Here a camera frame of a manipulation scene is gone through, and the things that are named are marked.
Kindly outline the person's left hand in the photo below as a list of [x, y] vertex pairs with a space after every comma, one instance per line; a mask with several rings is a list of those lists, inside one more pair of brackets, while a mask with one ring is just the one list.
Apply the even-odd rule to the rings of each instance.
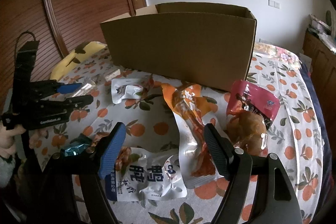
[[0, 155], [4, 159], [9, 159], [16, 152], [14, 137], [22, 135], [26, 130], [21, 125], [15, 126], [12, 130], [7, 130], [2, 122], [0, 129]]

